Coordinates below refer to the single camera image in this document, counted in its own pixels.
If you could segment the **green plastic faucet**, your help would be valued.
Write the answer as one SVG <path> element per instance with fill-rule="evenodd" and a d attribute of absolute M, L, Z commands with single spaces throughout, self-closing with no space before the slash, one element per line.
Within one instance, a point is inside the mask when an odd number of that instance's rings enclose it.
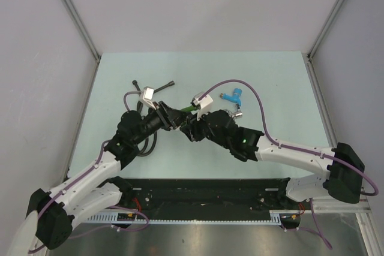
<path fill-rule="evenodd" d="M 181 109 L 181 111 L 184 113 L 191 113 L 191 112 L 194 112 L 196 110 L 197 110 L 197 107 L 195 107 L 193 105 L 190 105 L 188 107 L 184 107 L 183 109 Z"/>

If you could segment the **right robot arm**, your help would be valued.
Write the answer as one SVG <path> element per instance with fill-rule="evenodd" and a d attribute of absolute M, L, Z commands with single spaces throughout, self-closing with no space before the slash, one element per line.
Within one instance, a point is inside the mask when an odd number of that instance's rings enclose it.
<path fill-rule="evenodd" d="M 309 176 L 290 178 L 278 191 L 277 203 L 284 209 L 326 195 L 344 203 L 359 202 L 365 166 L 348 144 L 315 148 L 271 140 L 262 131 L 237 125 L 224 110 L 201 118 L 190 115 L 180 130 L 190 141 L 210 140 L 243 162 L 276 162 L 309 171 Z"/>

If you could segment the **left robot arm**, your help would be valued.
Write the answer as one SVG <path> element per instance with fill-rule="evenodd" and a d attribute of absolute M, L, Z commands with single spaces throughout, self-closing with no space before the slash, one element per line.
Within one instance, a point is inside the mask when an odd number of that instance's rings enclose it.
<path fill-rule="evenodd" d="M 90 216 L 112 206 L 129 206 L 133 194 L 118 173 L 138 156 L 141 142 L 160 129 L 179 128 L 189 116 L 190 112 L 163 102 L 155 103 L 146 116 L 135 110 L 125 112 L 115 135 L 102 142 L 97 158 L 86 168 L 48 191 L 38 189 L 31 195 L 26 218 L 7 254 L 56 249 Z"/>

